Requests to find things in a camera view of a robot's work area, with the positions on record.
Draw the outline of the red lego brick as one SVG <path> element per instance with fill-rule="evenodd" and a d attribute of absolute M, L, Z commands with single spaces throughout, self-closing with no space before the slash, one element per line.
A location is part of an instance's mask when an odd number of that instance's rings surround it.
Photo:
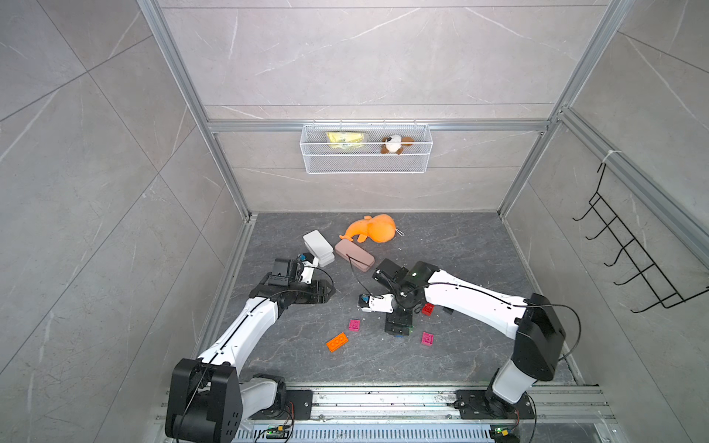
<path fill-rule="evenodd" d="M 426 304 L 423 306 L 423 308 L 422 308 L 422 310 L 421 310 L 421 313 L 422 313 L 423 315 L 427 316 L 427 317 L 431 317 L 432 314 L 433 314 L 434 309 L 435 309 L 435 306 L 434 306 L 434 305 L 432 305 L 432 304 L 430 304 L 430 303 L 426 303 Z"/>

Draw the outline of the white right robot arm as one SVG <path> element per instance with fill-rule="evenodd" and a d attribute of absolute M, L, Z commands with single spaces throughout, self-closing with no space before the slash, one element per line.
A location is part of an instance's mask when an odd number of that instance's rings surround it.
<path fill-rule="evenodd" d="M 365 312 L 386 315 L 385 331 L 404 336 L 413 327 L 417 306 L 431 304 L 466 315 L 513 340 L 513 352 L 495 373 L 483 404 L 507 413 L 535 382 L 555 377 L 566 332 L 546 297 L 506 295 L 466 282 L 438 266 L 419 261 L 413 269 L 383 260 L 372 278 L 387 290 L 361 295 Z"/>

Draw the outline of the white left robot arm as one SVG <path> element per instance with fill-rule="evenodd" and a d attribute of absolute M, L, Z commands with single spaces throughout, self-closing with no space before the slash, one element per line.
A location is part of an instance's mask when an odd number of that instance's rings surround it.
<path fill-rule="evenodd" d="M 176 442 L 230 442 L 254 415 L 295 420 L 284 379 L 239 375 L 262 336 L 293 305 L 327 303 L 336 289 L 332 277 L 316 280 L 319 260 L 306 253 L 277 258 L 254 287 L 241 313 L 207 350 L 175 366 L 164 432 Z"/>

